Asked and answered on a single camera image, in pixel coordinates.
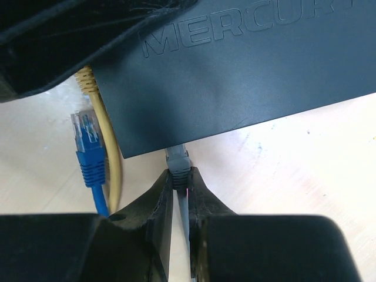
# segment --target mercury logo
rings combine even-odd
[[[249,4],[243,9],[232,8],[210,15],[190,18],[165,25],[152,34],[139,34],[145,58],[166,51],[185,48],[260,32],[277,25],[290,25],[353,7],[353,0],[267,0]]]

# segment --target blue cable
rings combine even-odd
[[[83,111],[72,115],[77,145],[77,158],[80,163],[86,187],[92,189],[97,212],[108,217],[102,185],[106,183],[105,157],[102,138],[94,111]]]

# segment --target black object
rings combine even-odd
[[[92,64],[124,157],[376,92],[376,1],[201,0]]]
[[[0,216],[0,281],[167,281],[172,175],[106,219]],[[189,175],[192,277],[211,281],[360,281],[339,229],[315,216],[237,216]]]
[[[46,91],[196,0],[3,0],[0,102]]]

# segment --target table surface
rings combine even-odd
[[[74,78],[0,104],[0,214],[94,212],[70,114],[89,109]],[[344,232],[376,281],[376,93],[186,145],[209,189],[240,214],[320,214]],[[164,151],[123,161],[120,207],[166,168]],[[189,281],[175,195],[170,281]]]

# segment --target yellow cable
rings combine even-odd
[[[92,102],[95,114],[98,118],[100,131],[102,131],[103,140],[105,141],[110,170],[109,208],[112,214],[116,212],[122,188],[122,165],[120,162],[118,143],[90,66],[85,66],[79,70],[75,76],[82,92],[90,97],[90,101]]]

